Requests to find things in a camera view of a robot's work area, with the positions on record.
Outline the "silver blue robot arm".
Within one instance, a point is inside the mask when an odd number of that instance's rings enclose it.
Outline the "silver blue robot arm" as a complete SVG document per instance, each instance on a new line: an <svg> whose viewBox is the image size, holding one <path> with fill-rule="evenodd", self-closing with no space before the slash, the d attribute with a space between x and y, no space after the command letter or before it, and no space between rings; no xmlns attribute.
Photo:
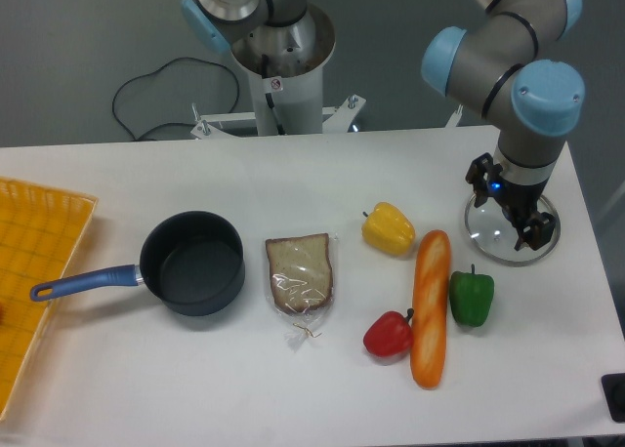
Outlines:
<svg viewBox="0 0 625 447"><path fill-rule="evenodd" d="M584 82L570 65L541 58L577 22L582 0L476 0L487 15L476 32L451 26L427 47L421 74L439 94L498 128L493 153L466 176L476 206L498 206L517 249L540 251L559 221L543 190L579 119ZM322 69L335 48L329 18L309 0L182 0L203 44L229 53L248 75L260 135L318 134Z"/></svg>

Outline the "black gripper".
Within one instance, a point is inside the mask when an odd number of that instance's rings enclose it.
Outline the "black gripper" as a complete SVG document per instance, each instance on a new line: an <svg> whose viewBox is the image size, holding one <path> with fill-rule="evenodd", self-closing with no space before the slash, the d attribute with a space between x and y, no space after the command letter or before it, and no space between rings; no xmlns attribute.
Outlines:
<svg viewBox="0 0 625 447"><path fill-rule="evenodd" d="M490 153L474 159L465 176L473 188L474 207L484 205L494 198L501 207L504 217L516 230L518 239L516 251L528 247L537 251L547 245L556 229L556 217L538 211L538 200L546 181L525 185L501 178L502 165L496 163Z"/></svg>

